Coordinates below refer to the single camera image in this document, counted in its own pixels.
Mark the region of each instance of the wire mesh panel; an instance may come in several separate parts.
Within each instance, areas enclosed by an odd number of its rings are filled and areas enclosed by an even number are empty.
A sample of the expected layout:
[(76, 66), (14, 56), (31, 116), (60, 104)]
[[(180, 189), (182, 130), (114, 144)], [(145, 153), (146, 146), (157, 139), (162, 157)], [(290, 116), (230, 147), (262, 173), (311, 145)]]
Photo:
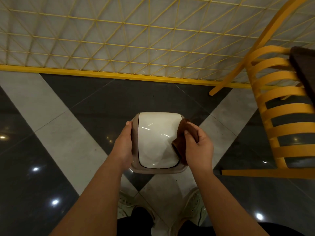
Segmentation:
[[(0, 0), (0, 64), (221, 80), (286, 1)], [(267, 45), (314, 48), (314, 22), (310, 0)]]

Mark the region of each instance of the brown cloth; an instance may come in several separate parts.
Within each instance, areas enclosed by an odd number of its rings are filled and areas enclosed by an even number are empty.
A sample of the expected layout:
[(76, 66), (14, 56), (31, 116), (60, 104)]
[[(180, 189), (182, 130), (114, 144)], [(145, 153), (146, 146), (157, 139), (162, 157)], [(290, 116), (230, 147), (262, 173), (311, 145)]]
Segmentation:
[(315, 50), (292, 47), (289, 60), (315, 107)]
[(186, 161), (186, 139), (185, 139), (184, 131), (187, 130), (192, 135), (192, 137), (195, 139), (196, 143), (199, 142), (197, 130), (193, 126), (188, 124), (187, 122), (190, 122), (189, 119), (184, 118), (179, 123), (178, 129), (177, 129), (177, 137), (172, 142), (172, 147), (174, 148), (180, 161), (184, 165), (188, 165), (187, 161)]

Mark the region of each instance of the finger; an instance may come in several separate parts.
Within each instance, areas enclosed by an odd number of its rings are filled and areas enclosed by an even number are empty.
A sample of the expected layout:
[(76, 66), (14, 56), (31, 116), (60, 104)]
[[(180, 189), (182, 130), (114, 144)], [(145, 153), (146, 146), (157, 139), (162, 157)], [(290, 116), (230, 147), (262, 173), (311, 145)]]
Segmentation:
[(193, 126), (197, 130), (197, 134), (198, 134), (199, 138), (204, 139), (204, 138), (208, 137), (208, 135), (200, 127), (193, 124), (192, 122), (187, 122), (187, 123), (190, 124), (191, 126)]
[(186, 146), (197, 145), (197, 143), (195, 142), (195, 139), (187, 130), (185, 130), (185, 139), (186, 139)]
[(127, 121), (120, 135), (131, 135), (132, 121)]

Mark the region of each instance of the glossy floor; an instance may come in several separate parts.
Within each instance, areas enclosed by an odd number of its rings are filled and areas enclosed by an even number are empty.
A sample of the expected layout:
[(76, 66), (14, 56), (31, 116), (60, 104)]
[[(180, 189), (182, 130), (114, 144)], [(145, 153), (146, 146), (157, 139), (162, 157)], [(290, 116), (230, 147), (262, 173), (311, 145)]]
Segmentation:
[[(48, 235), (106, 159), (125, 122), (139, 112), (180, 113), (200, 125), (214, 142), (217, 168), (274, 167), (250, 90), (225, 88), (211, 97), (213, 87), (206, 86), (14, 72), (0, 72), (0, 86), (0, 208), (6, 216), (0, 217), (1, 235)], [(262, 221), (307, 236), (314, 232), (313, 181), (219, 179), (254, 217), (259, 213)], [(194, 187), (189, 168), (173, 175), (128, 170), (121, 180), (124, 192), (154, 210), (152, 235), (166, 235)]]

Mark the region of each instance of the hand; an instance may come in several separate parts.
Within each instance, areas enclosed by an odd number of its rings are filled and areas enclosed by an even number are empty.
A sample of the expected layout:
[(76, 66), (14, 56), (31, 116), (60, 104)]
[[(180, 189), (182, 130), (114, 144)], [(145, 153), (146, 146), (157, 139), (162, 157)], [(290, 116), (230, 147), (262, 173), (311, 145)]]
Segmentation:
[(188, 122), (198, 133), (199, 142), (196, 143), (192, 135), (185, 130), (186, 139), (186, 160), (192, 171), (211, 171), (213, 143), (207, 134), (195, 124)]
[(127, 121), (124, 129), (115, 141), (112, 152), (108, 156), (108, 158), (118, 160), (122, 170), (127, 170), (132, 163), (131, 128), (132, 121)]

